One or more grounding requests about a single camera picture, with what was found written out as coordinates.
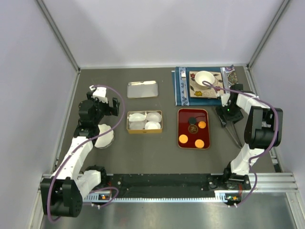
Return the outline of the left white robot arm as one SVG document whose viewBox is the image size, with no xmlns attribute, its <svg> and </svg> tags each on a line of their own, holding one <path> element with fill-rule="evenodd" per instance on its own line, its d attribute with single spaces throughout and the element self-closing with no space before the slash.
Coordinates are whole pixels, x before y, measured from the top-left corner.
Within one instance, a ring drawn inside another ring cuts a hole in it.
<svg viewBox="0 0 305 229">
<path fill-rule="evenodd" d="M 79 120 L 71 146 L 63 161 L 51 175 L 41 181 L 43 212 L 50 221 L 55 217 L 77 217 L 83 200 L 96 187 L 108 184 L 104 167 L 90 166 L 79 175 L 84 161 L 94 148 L 106 148 L 114 140 L 114 128 L 101 124 L 104 116 L 118 116 L 120 103 L 113 98 L 112 105 L 101 98 L 88 96 L 79 104 Z"/>
</svg>

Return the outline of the metal tongs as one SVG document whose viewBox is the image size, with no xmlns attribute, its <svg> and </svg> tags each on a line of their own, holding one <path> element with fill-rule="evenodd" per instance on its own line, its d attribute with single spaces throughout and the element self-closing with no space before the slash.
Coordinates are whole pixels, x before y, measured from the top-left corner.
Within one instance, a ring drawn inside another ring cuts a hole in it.
<svg viewBox="0 0 305 229">
<path fill-rule="evenodd" d="M 238 148 L 242 148 L 242 143 L 237 133 L 236 127 L 233 122 L 228 122 L 225 127 L 227 133 L 232 138 L 233 142 L 236 144 Z"/>
</svg>

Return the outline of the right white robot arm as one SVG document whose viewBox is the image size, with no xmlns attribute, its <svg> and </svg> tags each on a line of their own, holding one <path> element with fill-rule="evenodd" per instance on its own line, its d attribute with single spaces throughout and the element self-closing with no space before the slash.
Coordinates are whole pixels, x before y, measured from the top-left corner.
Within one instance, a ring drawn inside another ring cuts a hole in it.
<svg viewBox="0 0 305 229">
<path fill-rule="evenodd" d="M 248 174 L 259 157 L 279 146 L 282 137 L 283 110 L 262 101 L 254 93 L 230 90 L 220 95 L 222 106 L 217 107 L 221 121 L 240 121 L 243 110 L 247 115 L 244 146 L 238 156 L 224 169 L 222 183 L 232 189 L 248 181 Z"/>
</svg>

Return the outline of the black cookie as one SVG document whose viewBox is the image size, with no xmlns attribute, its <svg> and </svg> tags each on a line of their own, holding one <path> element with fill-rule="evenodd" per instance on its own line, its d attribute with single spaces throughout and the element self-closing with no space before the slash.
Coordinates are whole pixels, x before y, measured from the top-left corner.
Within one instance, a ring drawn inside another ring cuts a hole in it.
<svg viewBox="0 0 305 229">
<path fill-rule="evenodd" d="M 195 125 L 195 124 L 197 123 L 197 120 L 196 120 L 195 117 L 190 117 L 190 118 L 188 119 L 188 123 L 189 123 L 190 125 Z"/>
</svg>

